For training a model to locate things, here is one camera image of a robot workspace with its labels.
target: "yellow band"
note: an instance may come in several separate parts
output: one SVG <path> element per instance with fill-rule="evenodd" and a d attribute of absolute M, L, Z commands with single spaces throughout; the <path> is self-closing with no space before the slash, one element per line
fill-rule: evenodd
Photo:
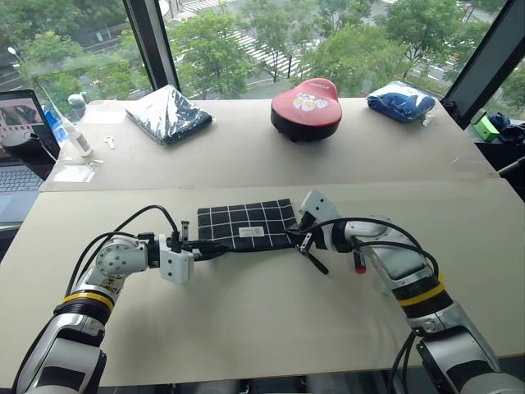
<path fill-rule="evenodd" d="M 62 303 L 65 304 L 67 301 L 76 300 L 77 298 L 90 298 L 91 300 L 97 300 L 104 303 L 109 308 L 110 312 L 113 310 L 113 303 L 109 300 L 109 298 L 107 298 L 105 295 L 100 295 L 97 293 L 71 294 L 68 297 L 66 297 Z"/>
<path fill-rule="evenodd" d="M 406 300 L 399 300 L 399 305 L 410 306 L 414 304 L 419 304 L 420 302 L 426 301 L 429 298 L 432 298 L 433 296 L 437 296 L 442 291 L 445 291 L 445 286 L 443 286 L 443 283 L 440 283 L 433 289 L 426 291 L 423 294 L 416 295 L 415 297 L 407 298 Z"/>

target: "green foliage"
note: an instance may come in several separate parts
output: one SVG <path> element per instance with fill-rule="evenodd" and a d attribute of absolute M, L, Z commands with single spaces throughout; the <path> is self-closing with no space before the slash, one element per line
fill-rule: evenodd
<path fill-rule="evenodd" d="M 33 89 L 41 86 L 51 95 L 62 113 L 69 113 L 70 94 L 86 91 L 97 99 L 127 99 L 130 92 L 149 89 L 149 81 L 140 60 L 132 62 L 129 30 L 125 30 L 113 53 L 85 53 L 69 37 L 52 31 L 35 35 L 21 50 L 23 62 L 20 72 Z"/>
<path fill-rule="evenodd" d="M 205 99 L 208 92 L 222 99 L 239 97 L 252 71 L 250 57 L 235 37 L 237 17 L 225 9 L 203 11 L 169 30 L 171 51 L 183 57 L 177 65 L 185 93 Z"/>
<path fill-rule="evenodd" d="M 525 110 L 525 62 L 521 62 L 501 85 L 504 100 L 516 109 Z"/>
<path fill-rule="evenodd" d="M 473 21 L 459 27 L 458 32 L 449 42 L 452 45 L 454 68 L 445 73 L 446 80 L 454 81 L 458 77 L 490 27 L 491 24 L 488 22 Z"/>
<path fill-rule="evenodd" d="M 375 0 L 319 0 L 318 24 L 322 35 L 330 37 L 347 24 L 358 25 L 370 15 Z"/>
<path fill-rule="evenodd" d="M 306 44 L 314 38 L 317 29 L 317 0 L 302 0 L 297 7 L 295 0 L 285 3 L 289 16 L 288 40 L 293 51 L 304 52 Z"/>
<path fill-rule="evenodd" d="M 448 41 L 459 29 L 461 16 L 456 0 L 399 0 L 382 23 L 391 39 L 407 45 L 413 68 L 424 57 L 448 57 Z"/>
<path fill-rule="evenodd" d="M 347 25 L 304 58 L 311 70 L 294 82 L 324 77 L 336 84 L 341 96 L 359 96 L 404 72 L 405 52 L 403 45 L 386 38 L 382 28 Z"/>
<path fill-rule="evenodd" d="M 77 40 L 126 21 L 120 0 L 2 0 L 0 44 L 13 46 L 36 34 L 54 31 Z"/>
<path fill-rule="evenodd" d="M 269 0 L 247 0 L 243 17 L 246 20 L 244 27 L 257 40 L 257 48 L 271 57 L 269 62 L 261 62 L 259 66 L 270 74 L 275 83 L 279 78 L 279 54 L 291 56 L 288 38 L 290 15 L 283 6 Z"/>

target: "white bottle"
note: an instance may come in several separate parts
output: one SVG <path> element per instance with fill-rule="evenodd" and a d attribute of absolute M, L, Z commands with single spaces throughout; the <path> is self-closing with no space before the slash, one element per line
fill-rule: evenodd
<path fill-rule="evenodd" d="M 79 151 L 80 156 L 89 156 L 93 150 L 84 135 L 66 117 L 63 117 L 61 121 L 67 133 L 67 138 L 69 138 L 69 141 L 75 146 L 76 150 Z"/>

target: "white table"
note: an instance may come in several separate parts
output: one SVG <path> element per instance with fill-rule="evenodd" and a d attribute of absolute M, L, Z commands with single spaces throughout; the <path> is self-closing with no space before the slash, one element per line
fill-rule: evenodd
<path fill-rule="evenodd" d="M 196 237 L 199 207 L 286 198 L 312 186 L 56 192 L 39 196 L 0 265 L 0 387 L 61 302 L 81 250 L 146 204 L 162 204 Z M 344 215 L 377 213 L 438 259 L 444 284 L 497 355 L 525 351 L 523 204 L 506 181 L 315 186 Z M 131 232 L 168 232 L 159 213 Z M 384 369 L 409 332 L 379 277 L 316 251 L 323 276 L 294 252 L 228 254 L 175 286 L 157 270 L 128 279 L 107 324 L 103 386 Z M 418 363 L 418 356 L 412 358 Z"/>
<path fill-rule="evenodd" d="M 77 163 L 70 143 L 41 191 L 172 187 L 297 186 L 382 181 L 470 180 L 497 176 L 472 141 L 436 104 L 429 126 L 394 121 L 365 98 L 342 98 L 337 132 L 293 143 L 270 123 L 270 100 L 201 101 L 215 122 L 171 147 L 157 145 L 126 115 L 130 102 L 88 106 L 79 128 L 103 164 L 89 183 L 53 182 Z M 116 149 L 104 142 L 113 135 Z"/>

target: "black and white checkered cloth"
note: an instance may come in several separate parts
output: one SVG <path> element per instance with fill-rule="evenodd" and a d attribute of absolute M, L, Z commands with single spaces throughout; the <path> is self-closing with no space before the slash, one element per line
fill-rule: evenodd
<path fill-rule="evenodd" d="M 199 239 L 221 242 L 231 250 L 275 250 L 295 245 L 285 233 L 297 223 L 289 199 L 199 208 L 197 215 Z"/>

